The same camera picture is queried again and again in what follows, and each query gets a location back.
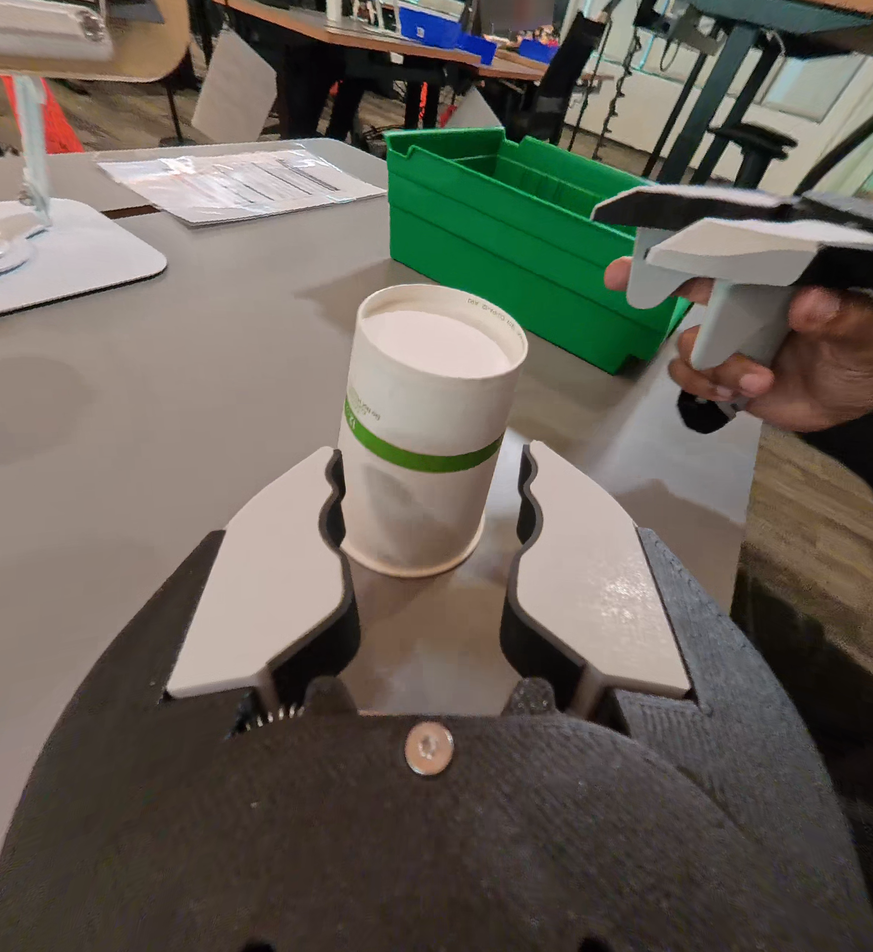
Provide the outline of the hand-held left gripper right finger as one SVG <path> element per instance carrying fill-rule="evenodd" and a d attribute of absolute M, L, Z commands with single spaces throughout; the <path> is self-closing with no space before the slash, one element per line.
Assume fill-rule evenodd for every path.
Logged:
<path fill-rule="evenodd" d="M 633 519 L 540 441 L 523 447 L 500 645 L 560 711 L 591 720 L 621 689 L 676 701 L 692 683 Z"/>

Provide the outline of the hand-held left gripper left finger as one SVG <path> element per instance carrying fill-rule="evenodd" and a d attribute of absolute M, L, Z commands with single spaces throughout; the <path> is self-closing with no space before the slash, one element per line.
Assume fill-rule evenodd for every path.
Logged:
<path fill-rule="evenodd" d="M 252 690 L 268 715 L 299 712 L 312 681 L 341 674 L 360 646 L 342 552 L 346 494 L 328 446 L 265 486 L 230 519 L 166 685 L 175 700 Z"/>

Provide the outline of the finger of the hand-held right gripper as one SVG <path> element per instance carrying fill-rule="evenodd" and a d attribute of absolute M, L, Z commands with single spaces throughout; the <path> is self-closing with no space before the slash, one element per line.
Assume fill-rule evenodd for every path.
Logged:
<path fill-rule="evenodd" d="M 788 287 L 813 262 L 828 224 L 704 218 L 656 244 L 648 265 L 735 284 Z"/>
<path fill-rule="evenodd" d="M 708 185 L 638 185 L 598 203 L 590 219 L 617 227 L 680 232 L 703 219 L 787 221 L 798 198 Z"/>

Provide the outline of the white paper cup green band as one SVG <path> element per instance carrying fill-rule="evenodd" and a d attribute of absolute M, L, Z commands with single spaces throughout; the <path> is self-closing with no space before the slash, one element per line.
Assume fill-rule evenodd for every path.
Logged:
<path fill-rule="evenodd" d="M 337 442 L 352 561 L 420 578 L 473 552 L 527 350 L 466 292 L 398 285 L 360 304 Z"/>

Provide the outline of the person's right hand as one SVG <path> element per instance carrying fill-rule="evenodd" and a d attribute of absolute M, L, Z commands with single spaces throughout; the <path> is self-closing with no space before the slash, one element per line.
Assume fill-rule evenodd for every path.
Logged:
<path fill-rule="evenodd" d="M 800 288 L 787 311 L 789 332 L 772 365 L 736 353 L 699 370 L 699 327 L 684 330 L 668 374 L 712 402 L 746 400 L 753 417 L 786 432 L 829 429 L 873 411 L 873 301 L 858 292 Z"/>

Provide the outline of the black office chair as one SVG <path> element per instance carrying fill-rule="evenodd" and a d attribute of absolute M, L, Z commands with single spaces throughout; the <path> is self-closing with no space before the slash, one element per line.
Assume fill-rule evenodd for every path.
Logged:
<path fill-rule="evenodd" d="M 520 143 L 526 137 L 559 144 L 566 114 L 588 60 L 599 47 L 609 16 L 601 12 L 595 19 L 577 13 L 566 38 L 538 83 L 528 106 L 514 113 L 506 127 L 507 138 Z"/>
<path fill-rule="evenodd" d="M 770 163 L 787 160 L 798 141 L 774 129 L 749 123 L 711 127 L 708 130 L 720 145 L 736 145 L 742 154 L 736 187 L 757 189 Z"/>

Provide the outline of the green plastic bin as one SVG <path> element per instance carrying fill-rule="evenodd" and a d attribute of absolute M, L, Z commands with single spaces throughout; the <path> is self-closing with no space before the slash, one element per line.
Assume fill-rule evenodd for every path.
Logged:
<path fill-rule="evenodd" d="M 690 310 L 631 307 L 604 271 L 632 228 L 590 219 L 644 180 L 500 127 L 394 130 L 387 146 L 392 258 L 495 304 L 524 329 L 616 374 L 649 361 Z"/>

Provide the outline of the person's dark clothed body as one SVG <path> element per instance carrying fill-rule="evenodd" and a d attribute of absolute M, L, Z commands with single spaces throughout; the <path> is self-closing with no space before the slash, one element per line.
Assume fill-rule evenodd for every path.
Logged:
<path fill-rule="evenodd" d="M 873 673 L 829 640 L 819 621 L 742 569 L 730 616 L 811 732 L 847 815 L 873 902 Z"/>

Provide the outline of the white leaning panel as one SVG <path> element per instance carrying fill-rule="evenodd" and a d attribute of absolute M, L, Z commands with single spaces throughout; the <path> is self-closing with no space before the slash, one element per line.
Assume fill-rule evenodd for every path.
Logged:
<path fill-rule="evenodd" d="M 500 128 L 504 125 L 478 87 L 455 96 L 438 119 L 438 128 Z"/>
<path fill-rule="evenodd" d="M 256 141 L 276 100 L 276 71 L 234 30 L 223 29 L 202 82 L 192 128 L 216 145 Z"/>

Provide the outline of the wooden document stand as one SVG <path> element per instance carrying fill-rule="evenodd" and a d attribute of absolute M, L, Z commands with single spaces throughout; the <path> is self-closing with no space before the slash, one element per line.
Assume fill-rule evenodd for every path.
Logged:
<path fill-rule="evenodd" d="M 163 79 L 191 42 L 188 3 L 0 1 L 0 76 L 14 88 L 20 196 L 0 201 L 0 316 L 134 284 L 167 267 L 162 253 L 82 202 L 54 198 L 44 108 L 48 79 Z"/>

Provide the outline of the laminated paper sheet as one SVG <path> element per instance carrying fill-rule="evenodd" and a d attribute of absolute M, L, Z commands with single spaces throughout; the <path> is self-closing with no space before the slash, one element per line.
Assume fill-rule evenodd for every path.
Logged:
<path fill-rule="evenodd" d="M 191 227 L 342 206 L 387 193 L 300 146 L 107 161 L 98 167 Z"/>

